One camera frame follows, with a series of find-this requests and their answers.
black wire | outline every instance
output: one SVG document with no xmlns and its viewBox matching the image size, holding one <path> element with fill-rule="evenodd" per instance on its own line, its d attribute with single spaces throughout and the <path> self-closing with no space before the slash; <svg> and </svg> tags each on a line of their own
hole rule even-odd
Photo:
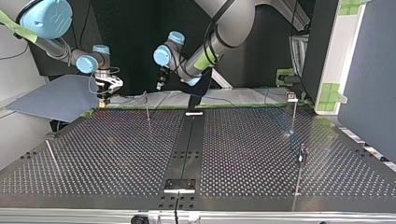
<svg viewBox="0 0 396 224">
<path fill-rule="evenodd" d="M 19 56 L 21 56 L 22 54 L 24 54 L 28 49 L 29 49 L 29 44 L 26 43 L 26 48 L 23 50 L 23 52 L 21 52 L 21 53 L 19 53 L 19 54 L 16 54 L 16 55 L 13 55 L 13 56 L 5 57 L 5 58 L 0 58 L 0 60 L 7 60 L 7 59 L 13 59 L 13 58 L 19 57 Z"/>
<path fill-rule="evenodd" d="M 291 16 L 291 38 L 293 38 L 293 36 L 294 36 L 294 19 L 295 19 L 296 12 L 297 12 L 297 6 L 298 6 L 298 0 L 296 0 L 296 3 L 294 4 L 293 14 Z M 315 105 L 316 103 L 314 101 L 314 98 L 312 98 L 312 96 L 309 95 L 308 90 L 306 89 L 306 87 L 305 87 L 305 85 L 303 83 L 303 79 L 301 78 L 301 74 L 299 74 L 299 72 L 298 72 L 297 61 L 296 61 L 296 59 L 294 57 L 294 47 L 293 47 L 293 44 L 292 44 L 292 40 L 291 40 L 291 58 L 293 59 L 293 61 L 295 63 L 295 67 L 296 67 L 295 72 L 296 72 L 297 77 L 300 79 L 301 86 L 303 87 L 304 91 L 309 96 L 309 98 L 311 98 L 312 102 Z"/>
<path fill-rule="evenodd" d="M 176 200 L 176 206 L 175 206 L 175 223 L 178 224 L 178 214 L 177 214 L 177 207 L 178 207 L 178 196 L 177 195 L 177 200 Z"/>
<path fill-rule="evenodd" d="M 84 36 L 85 29 L 87 28 L 87 23 L 88 23 L 88 18 L 90 16 L 90 12 L 91 12 L 91 7 L 92 7 L 92 0 L 90 0 L 90 2 L 88 4 L 88 10 L 87 10 L 87 14 L 85 16 L 84 25 L 82 27 L 81 34 L 79 35 L 78 48 L 80 48 L 80 49 L 83 49 L 82 48 L 82 37 Z"/>
</svg>

black background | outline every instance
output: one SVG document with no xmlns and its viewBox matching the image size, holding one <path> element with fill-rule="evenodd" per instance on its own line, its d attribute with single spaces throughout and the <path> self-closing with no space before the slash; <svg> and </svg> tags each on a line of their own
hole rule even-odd
<svg viewBox="0 0 396 224">
<path fill-rule="evenodd" d="M 82 29 L 89 0 L 70 0 L 74 8 L 76 35 Z M 315 0 L 300 0 L 305 13 L 312 19 Z M 191 56 L 203 43 L 210 18 L 192 0 L 92 0 L 83 48 L 93 44 L 110 46 L 112 65 L 120 68 L 124 87 L 122 95 L 155 91 L 158 66 L 153 51 L 163 43 L 169 32 L 176 30 L 186 36 L 184 53 Z M 219 72 L 235 87 L 274 86 L 276 70 L 291 68 L 290 23 L 273 7 L 258 6 L 254 28 L 247 41 L 227 52 Z M 65 38 L 73 45 L 72 32 Z M 34 50 L 42 76 L 54 76 L 76 71 Z M 178 90 L 178 78 L 173 77 L 166 90 Z"/>
</svg>

robotic arm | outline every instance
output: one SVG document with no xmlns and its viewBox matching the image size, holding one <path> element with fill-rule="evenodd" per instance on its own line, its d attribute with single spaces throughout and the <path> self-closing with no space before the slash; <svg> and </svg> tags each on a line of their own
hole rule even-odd
<svg viewBox="0 0 396 224">
<path fill-rule="evenodd" d="M 228 49 L 239 47 L 248 37 L 255 19 L 256 3 L 250 0 L 195 0 L 212 18 L 204 44 L 188 60 L 180 55 L 185 37 L 171 32 L 168 40 L 154 52 L 154 61 L 161 67 L 162 76 L 157 89 L 166 82 L 173 71 L 181 81 L 195 86 L 201 73 L 215 66 Z"/>
<path fill-rule="evenodd" d="M 100 106 L 123 85 L 110 71 L 110 49 L 93 46 L 92 53 L 71 47 L 62 39 L 72 23 L 73 11 L 66 0 L 0 0 L 0 10 L 22 27 L 37 34 L 34 42 L 54 59 L 75 65 L 85 74 L 94 74 L 99 87 Z"/>
</svg>

perforated metal table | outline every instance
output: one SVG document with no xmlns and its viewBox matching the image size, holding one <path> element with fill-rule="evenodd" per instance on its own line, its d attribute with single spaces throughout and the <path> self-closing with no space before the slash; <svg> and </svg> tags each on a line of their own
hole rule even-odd
<svg viewBox="0 0 396 224">
<path fill-rule="evenodd" d="M 396 213 L 393 171 L 310 109 L 294 122 L 291 113 L 157 110 L 147 120 L 143 110 L 102 110 L 1 171 L 0 207 Z M 168 179 L 195 180 L 195 193 L 165 194 Z"/>
</svg>

white wall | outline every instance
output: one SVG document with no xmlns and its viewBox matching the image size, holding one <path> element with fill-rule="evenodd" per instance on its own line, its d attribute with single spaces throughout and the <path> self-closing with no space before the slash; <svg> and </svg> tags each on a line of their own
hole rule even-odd
<svg viewBox="0 0 396 224">
<path fill-rule="evenodd" d="M 0 26 L 0 59 L 19 54 L 26 41 Z M 45 84 L 28 49 L 17 58 L 0 60 L 0 170 L 38 146 L 50 131 L 49 121 L 4 109 L 18 97 Z"/>
</svg>

